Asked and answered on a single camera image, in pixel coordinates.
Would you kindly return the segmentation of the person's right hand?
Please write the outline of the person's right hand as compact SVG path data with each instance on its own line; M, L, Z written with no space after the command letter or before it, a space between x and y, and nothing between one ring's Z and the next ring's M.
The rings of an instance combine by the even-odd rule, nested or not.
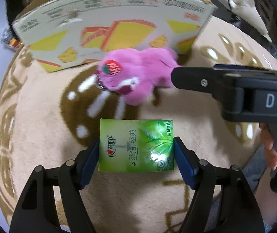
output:
M273 136L271 135L268 125L266 123L260 123L260 129L260 139L261 143L264 145L264 155L267 166L271 170L275 170L277 167L277 152L274 149Z

